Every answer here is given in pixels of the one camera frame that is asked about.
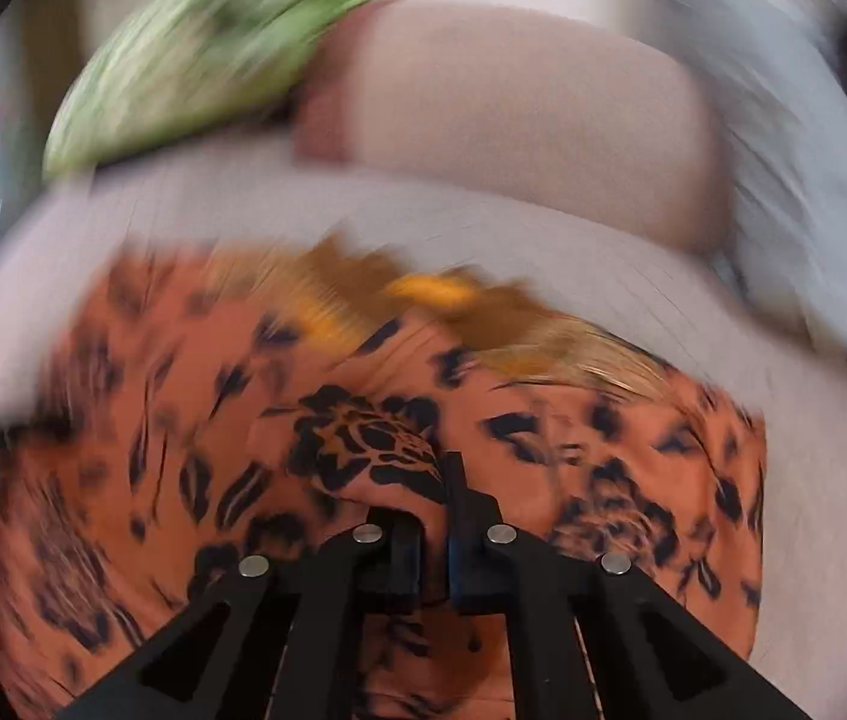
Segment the orange black floral blouse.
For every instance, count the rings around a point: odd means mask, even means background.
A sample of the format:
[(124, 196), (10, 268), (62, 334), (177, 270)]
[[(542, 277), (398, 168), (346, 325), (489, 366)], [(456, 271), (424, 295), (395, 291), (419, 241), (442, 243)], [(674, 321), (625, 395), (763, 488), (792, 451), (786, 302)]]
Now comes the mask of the orange black floral blouse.
[(313, 249), (156, 250), (91, 289), (42, 383), (64, 444), (0, 489), (0, 683), (49, 718), (243, 557), (373, 507), (443, 561), (441, 462), (568, 556), (615, 551), (731, 650), (762, 588), (764, 422), (720, 388), (466, 270)]

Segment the grey pillow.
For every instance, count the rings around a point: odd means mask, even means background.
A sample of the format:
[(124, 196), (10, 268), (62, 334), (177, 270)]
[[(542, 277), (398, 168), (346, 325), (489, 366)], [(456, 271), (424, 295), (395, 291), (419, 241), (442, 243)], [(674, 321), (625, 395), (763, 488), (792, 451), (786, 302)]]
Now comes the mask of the grey pillow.
[(847, 96), (819, 43), (771, 0), (650, 0), (648, 31), (718, 112), (732, 288), (847, 355)]

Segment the pink quilted bolster cushion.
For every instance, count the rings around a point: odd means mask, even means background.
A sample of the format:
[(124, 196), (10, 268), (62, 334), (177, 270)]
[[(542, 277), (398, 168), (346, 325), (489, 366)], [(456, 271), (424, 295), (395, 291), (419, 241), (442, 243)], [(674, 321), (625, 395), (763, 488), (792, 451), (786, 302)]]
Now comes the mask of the pink quilted bolster cushion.
[(731, 223), (716, 115), (661, 50), (544, 11), (373, 0), (307, 66), (298, 158), (548, 206), (709, 254)]

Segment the green white patterned folded blanket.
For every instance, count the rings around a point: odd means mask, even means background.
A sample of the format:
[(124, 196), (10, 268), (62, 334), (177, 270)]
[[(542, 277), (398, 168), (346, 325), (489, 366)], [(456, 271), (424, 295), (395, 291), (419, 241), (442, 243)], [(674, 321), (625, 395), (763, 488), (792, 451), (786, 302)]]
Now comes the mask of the green white patterned folded blanket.
[(71, 83), (47, 137), (48, 181), (272, 109), (324, 34), (373, 0), (153, 0)]

